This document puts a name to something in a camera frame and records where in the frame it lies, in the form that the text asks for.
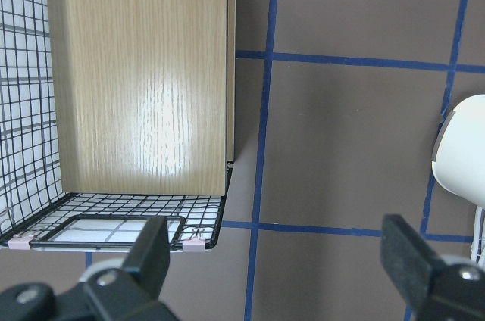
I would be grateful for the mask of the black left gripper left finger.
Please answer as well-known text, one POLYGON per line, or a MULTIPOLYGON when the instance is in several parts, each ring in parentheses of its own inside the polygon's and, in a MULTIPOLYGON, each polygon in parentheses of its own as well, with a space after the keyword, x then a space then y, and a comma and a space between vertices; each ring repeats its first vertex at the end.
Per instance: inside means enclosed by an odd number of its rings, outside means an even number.
POLYGON ((167 219, 150 217, 121 269, 128 273, 151 298, 158 299, 170 266, 167 219))

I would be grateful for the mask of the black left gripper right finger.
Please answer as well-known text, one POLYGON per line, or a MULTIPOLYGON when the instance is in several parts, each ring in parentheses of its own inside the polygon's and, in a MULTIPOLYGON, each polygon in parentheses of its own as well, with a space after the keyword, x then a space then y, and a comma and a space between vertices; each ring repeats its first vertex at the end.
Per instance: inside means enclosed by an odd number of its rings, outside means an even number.
POLYGON ((383 217, 380 262, 406 305, 417 313, 447 264, 398 214, 383 217))

